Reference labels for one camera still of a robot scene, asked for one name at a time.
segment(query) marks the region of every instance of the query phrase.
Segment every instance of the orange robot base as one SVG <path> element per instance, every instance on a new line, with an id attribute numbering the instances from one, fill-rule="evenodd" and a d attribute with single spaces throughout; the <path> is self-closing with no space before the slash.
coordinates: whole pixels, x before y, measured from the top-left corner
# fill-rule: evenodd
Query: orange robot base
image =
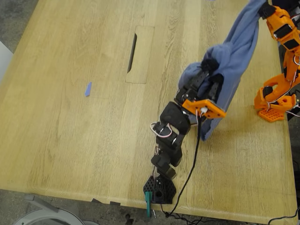
<path id="1" fill-rule="evenodd" d="M 260 88 L 255 99 L 255 109 L 262 109 L 258 115 L 269 122 L 284 120 L 285 112 L 296 105 L 296 95 L 282 96 L 277 100 L 278 105 L 266 102 L 263 98 L 263 88 Z"/>

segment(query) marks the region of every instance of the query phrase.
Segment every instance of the table surface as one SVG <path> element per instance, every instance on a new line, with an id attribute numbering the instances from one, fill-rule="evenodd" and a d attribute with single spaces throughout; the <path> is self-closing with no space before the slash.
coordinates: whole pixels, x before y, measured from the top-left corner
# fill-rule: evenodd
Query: table surface
<path id="1" fill-rule="evenodd" d="M 40 0 L 0 85 L 0 188 L 145 208 L 150 123 L 184 68 L 225 39 L 246 2 Z M 277 43 L 260 21 L 251 63 L 227 117 L 200 144 L 177 212 L 257 223 L 294 214 L 287 122 L 268 123 L 253 107 L 259 87 L 279 72 Z M 177 190 L 195 143 L 193 128 Z"/>

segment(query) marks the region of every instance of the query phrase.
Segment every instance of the rectangular cutout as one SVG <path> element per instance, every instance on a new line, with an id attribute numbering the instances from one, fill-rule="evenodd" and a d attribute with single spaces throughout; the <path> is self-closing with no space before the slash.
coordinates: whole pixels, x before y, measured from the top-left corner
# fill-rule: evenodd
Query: rectangular cutout
<path id="1" fill-rule="evenodd" d="M 146 83 L 154 27 L 137 26 L 129 59 L 127 83 Z"/>

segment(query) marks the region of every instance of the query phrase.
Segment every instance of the fabric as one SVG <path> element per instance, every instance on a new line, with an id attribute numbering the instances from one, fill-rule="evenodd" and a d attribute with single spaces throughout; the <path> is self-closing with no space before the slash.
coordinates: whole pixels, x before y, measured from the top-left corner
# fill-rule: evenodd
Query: fabric
<path id="1" fill-rule="evenodd" d="M 215 58 L 220 64 L 213 75 L 221 74 L 224 83 L 216 104 L 227 111 L 229 104 L 240 83 L 240 77 L 247 69 L 253 55 L 258 37 L 259 8 L 266 0 L 250 0 L 238 15 L 226 40 L 221 45 L 216 45 L 207 50 L 204 60 Z M 179 80 L 179 88 L 199 72 L 200 62 L 190 64 Z M 198 95 L 205 92 L 208 87 L 208 78 L 199 88 Z M 221 119 L 206 120 L 202 125 L 201 138 L 206 140 L 218 125 Z"/>

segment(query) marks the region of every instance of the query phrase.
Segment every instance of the blue tape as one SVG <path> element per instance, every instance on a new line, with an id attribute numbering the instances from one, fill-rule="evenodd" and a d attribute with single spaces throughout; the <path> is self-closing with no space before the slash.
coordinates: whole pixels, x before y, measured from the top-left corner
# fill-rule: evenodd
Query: blue tape
<path id="1" fill-rule="evenodd" d="M 85 96 L 90 96 L 90 89 L 92 87 L 92 82 L 89 82 L 88 86 L 86 87 L 86 90 L 85 90 Z"/>

